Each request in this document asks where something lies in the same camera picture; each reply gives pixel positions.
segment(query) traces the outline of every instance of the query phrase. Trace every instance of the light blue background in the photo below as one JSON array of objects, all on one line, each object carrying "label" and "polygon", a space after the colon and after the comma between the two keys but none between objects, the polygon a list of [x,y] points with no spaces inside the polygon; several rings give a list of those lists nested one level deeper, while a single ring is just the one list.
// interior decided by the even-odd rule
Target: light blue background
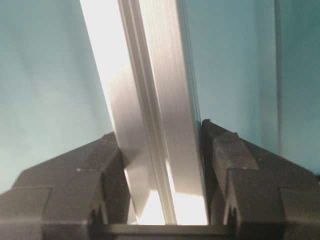
[{"label": "light blue background", "polygon": [[[319,1],[279,3],[277,79],[274,0],[186,0],[200,114],[320,173]],[[78,0],[1,1],[0,52],[3,192],[112,126]]]},{"label": "light blue background", "polygon": [[78,0],[0,3],[0,192],[112,130]]},{"label": "light blue background", "polygon": [[279,6],[281,154],[320,174],[320,1]]}]

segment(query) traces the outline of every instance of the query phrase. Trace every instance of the black clamp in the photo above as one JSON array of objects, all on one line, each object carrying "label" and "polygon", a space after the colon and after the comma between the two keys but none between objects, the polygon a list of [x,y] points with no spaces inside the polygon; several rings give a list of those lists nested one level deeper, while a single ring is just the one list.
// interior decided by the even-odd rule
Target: black clamp
[{"label": "black clamp", "polygon": [[234,224],[240,239],[320,239],[312,172],[209,120],[202,143],[212,224]]}]

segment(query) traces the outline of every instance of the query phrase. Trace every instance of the metal profile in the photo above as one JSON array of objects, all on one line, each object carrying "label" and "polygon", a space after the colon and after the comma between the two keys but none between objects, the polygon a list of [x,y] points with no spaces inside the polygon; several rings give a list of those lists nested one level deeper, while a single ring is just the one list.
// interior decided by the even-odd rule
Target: metal profile
[{"label": "metal profile", "polygon": [[[106,16],[115,1],[103,2],[109,3],[81,0],[81,6],[137,222],[206,225],[197,101],[180,3],[119,0]],[[113,9],[102,10],[106,4]]]}]

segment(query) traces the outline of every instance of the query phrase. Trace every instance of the brushed metal surface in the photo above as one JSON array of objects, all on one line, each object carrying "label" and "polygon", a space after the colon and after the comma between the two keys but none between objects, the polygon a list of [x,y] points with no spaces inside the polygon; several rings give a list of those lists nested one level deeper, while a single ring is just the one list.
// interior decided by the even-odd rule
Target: brushed metal surface
[{"label": "brushed metal surface", "polygon": [[206,225],[203,165],[199,149],[192,75],[177,0],[140,0],[168,155],[168,175],[177,223]]},{"label": "brushed metal surface", "polygon": [[80,2],[137,223],[206,225],[178,0]]}]

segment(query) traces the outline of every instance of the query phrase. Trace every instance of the teal backdrop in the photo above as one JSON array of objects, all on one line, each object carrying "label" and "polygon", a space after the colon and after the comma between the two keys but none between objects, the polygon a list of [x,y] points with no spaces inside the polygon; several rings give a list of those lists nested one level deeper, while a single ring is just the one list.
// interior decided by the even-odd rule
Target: teal backdrop
[{"label": "teal backdrop", "polygon": [[[320,173],[320,2],[185,0],[202,119]],[[112,131],[78,0],[0,6],[0,193]]]}]

